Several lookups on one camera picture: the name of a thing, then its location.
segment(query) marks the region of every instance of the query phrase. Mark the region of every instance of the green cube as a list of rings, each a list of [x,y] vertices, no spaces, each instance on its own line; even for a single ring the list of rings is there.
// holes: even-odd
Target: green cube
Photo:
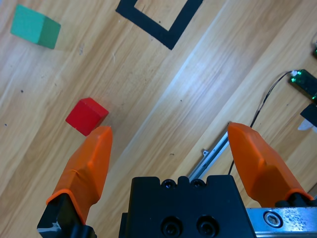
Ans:
[[[54,49],[60,24],[32,9],[16,7],[11,33],[32,43]]]

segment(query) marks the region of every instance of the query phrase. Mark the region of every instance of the red cube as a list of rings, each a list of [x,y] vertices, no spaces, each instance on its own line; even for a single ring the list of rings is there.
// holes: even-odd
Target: red cube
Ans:
[[[66,118],[66,122],[87,136],[98,127],[109,112],[92,98],[81,99]]]

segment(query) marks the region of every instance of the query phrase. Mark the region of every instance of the black tape square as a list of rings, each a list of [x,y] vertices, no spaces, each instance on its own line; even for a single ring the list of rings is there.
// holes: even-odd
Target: black tape square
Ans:
[[[187,0],[169,31],[136,9],[134,7],[136,2],[137,0],[121,0],[116,12],[172,50],[203,0]]]
[[[306,107],[301,116],[317,127],[317,106],[312,103]]]

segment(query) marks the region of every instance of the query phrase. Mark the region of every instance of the screw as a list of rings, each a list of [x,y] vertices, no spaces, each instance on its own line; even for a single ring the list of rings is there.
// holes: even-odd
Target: screw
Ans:
[[[280,228],[283,225],[282,218],[274,212],[266,212],[264,214],[264,220],[273,228]]]

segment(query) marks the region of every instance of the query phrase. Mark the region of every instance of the metal rail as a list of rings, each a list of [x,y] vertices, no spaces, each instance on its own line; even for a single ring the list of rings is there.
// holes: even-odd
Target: metal rail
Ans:
[[[258,238],[317,238],[316,207],[247,208]]]
[[[214,143],[211,146],[211,149],[209,151],[203,151],[202,160],[198,163],[198,165],[188,176],[189,181],[192,181],[194,179],[201,179],[210,169],[210,167],[215,163],[215,161],[219,158],[219,156],[223,153],[225,148],[227,148],[228,145],[229,141],[226,127],[226,129],[221,133],[216,143]]]

